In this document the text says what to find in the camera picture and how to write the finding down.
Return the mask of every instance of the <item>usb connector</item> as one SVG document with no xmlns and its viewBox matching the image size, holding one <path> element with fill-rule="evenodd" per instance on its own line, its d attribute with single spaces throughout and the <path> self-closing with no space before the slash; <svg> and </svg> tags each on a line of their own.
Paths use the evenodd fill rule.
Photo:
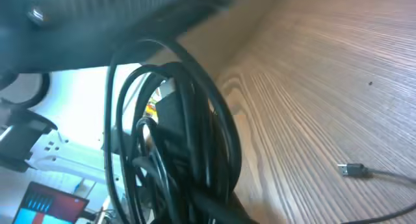
<svg viewBox="0 0 416 224">
<path fill-rule="evenodd" d="M 338 164 L 338 168 L 343 176 L 362 178 L 370 175 L 369 170 L 363 164 Z"/>
</svg>

